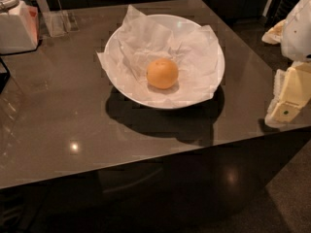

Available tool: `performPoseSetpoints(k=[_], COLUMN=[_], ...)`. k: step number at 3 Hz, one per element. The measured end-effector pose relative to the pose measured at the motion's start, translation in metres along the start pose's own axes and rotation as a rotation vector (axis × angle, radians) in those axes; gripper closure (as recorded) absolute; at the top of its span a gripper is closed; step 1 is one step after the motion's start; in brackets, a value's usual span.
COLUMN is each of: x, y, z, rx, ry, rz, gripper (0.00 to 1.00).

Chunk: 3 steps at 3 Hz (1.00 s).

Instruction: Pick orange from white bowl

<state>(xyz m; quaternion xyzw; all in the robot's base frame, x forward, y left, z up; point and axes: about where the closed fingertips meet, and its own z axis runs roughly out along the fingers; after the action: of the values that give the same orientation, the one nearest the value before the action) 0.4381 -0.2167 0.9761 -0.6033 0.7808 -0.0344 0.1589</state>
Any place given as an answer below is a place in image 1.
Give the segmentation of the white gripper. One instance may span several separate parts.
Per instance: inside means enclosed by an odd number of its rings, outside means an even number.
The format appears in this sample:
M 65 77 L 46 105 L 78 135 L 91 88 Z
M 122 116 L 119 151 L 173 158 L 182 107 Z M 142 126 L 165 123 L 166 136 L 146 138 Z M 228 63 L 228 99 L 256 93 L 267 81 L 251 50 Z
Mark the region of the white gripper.
M 264 122 L 281 128 L 292 122 L 311 100 L 311 0 L 299 0 L 283 19 L 265 32 L 264 43 L 281 43 L 281 52 L 294 61 L 274 77 L 273 99 Z

